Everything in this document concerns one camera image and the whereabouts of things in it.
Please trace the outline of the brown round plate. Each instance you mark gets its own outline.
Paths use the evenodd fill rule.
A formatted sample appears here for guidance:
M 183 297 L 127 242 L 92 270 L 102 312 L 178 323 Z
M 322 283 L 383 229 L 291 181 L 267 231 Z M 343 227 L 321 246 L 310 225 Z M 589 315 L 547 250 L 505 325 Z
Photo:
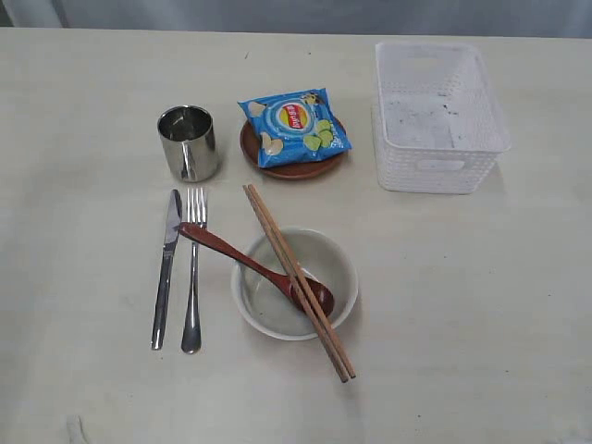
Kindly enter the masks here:
M 283 166 L 274 166 L 270 168 L 261 168 L 258 166 L 258 147 L 259 139 L 256 136 L 252 125 L 245 121 L 240 130 L 240 148 L 248 164 L 256 171 L 274 178 L 283 180 L 305 180 L 319 177 L 335 169 L 348 153 L 341 153 L 321 162 L 296 163 Z

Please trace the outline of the brown wooden spoon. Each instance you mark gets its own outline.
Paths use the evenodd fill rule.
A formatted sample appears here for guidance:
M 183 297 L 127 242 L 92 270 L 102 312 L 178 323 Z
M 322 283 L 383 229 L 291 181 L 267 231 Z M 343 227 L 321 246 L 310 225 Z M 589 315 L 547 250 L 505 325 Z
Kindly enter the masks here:
M 281 275 L 264 267 L 253 260 L 251 257 L 235 249 L 232 245 L 222 240 L 217 235 L 208 231 L 206 228 L 200 228 L 196 224 L 181 222 L 179 225 L 179 234 L 189 240 L 206 246 L 207 248 L 222 253 L 225 256 L 228 256 L 239 262 L 240 264 L 247 266 L 248 268 L 251 268 L 251 270 L 260 274 L 269 280 L 274 286 L 276 286 L 296 308 L 302 312 L 304 311 L 297 296 L 296 289 L 292 287 L 288 276 Z M 312 278 L 308 277 L 306 280 L 313 291 L 314 296 L 319 302 L 324 314 L 330 315 L 335 305 L 334 297 L 331 291 L 324 284 L 321 284 Z

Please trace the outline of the speckled white bowl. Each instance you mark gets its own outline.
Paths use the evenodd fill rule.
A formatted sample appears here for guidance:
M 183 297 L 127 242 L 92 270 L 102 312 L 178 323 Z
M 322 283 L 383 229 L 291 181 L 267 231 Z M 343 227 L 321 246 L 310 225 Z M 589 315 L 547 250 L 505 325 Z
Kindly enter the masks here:
M 349 317 L 359 292 L 357 272 L 350 257 L 319 231 L 285 227 L 281 232 L 304 274 L 331 291 L 335 304 L 328 320 L 334 328 L 339 327 Z M 269 280 L 245 265 L 234 265 L 231 290 L 244 320 L 261 333 L 286 341 L 317 337 L 305 313 Z

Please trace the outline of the blue chips snack bag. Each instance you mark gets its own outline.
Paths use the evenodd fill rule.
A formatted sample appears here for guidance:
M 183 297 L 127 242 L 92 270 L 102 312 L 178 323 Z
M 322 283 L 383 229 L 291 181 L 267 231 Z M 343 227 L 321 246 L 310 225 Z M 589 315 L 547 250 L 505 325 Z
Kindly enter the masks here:
M 249 99 L 239 107 L 259 141 L 261 168 L 321 162 L 352 148 L 325 88 Z

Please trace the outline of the silver metal fork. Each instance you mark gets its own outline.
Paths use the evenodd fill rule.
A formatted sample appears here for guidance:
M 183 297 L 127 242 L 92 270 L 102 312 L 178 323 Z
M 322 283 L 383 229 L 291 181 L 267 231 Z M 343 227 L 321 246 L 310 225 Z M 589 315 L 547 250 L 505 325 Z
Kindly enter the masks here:
M 200 228 L 207 228 L 208 204 L 203 187 L 187 189 L 187 218 Z M 180 348 L 186 354 L 195 354 L 202 347 L 202 333 L 198 296 L 198 244 L 191 244 L 190 289 Z

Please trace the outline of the silver table knife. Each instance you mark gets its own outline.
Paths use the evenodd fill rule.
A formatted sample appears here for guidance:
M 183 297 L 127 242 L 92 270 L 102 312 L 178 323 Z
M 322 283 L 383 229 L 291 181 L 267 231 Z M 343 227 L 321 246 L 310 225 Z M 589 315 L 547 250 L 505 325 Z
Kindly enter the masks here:
M 163 243 L 160 276 L 154 307 L 154 322 L 151 349 L 161 350 L 167 322 L 167 305 L 174 254 L 179 238 L 178 228 L 182 218 L 182 202 L 179 191 L 173 189 L 169 196 L 166 212 L 166 229 Z

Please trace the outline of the silver metal cup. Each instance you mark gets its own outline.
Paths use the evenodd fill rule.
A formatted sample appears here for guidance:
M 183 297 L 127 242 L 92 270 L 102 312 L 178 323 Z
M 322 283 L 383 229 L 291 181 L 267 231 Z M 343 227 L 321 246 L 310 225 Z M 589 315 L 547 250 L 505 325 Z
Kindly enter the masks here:
M 157 131 L 175 179 L 201 182 L 217 172 L 220 158 L 208 111 L 196 105 L 174 106 L 160 116 Z

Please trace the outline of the white perforated plastic basket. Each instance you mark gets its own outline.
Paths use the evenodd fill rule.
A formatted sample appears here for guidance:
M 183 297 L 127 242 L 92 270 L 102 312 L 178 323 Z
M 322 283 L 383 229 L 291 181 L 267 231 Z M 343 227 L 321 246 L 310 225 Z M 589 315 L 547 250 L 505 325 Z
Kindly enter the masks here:
M 372 125 L 387 191 L 470 194 L 511 147 L 485 64 L 471 45 L 381 42 Z

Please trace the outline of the grey backdrop curtain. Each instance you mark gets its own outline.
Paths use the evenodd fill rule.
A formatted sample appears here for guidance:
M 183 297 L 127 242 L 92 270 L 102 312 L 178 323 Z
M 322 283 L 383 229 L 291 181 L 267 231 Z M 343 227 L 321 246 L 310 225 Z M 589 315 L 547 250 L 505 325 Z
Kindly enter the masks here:
M 588 38 L 588 1 L 4 1 L 15 27 Z

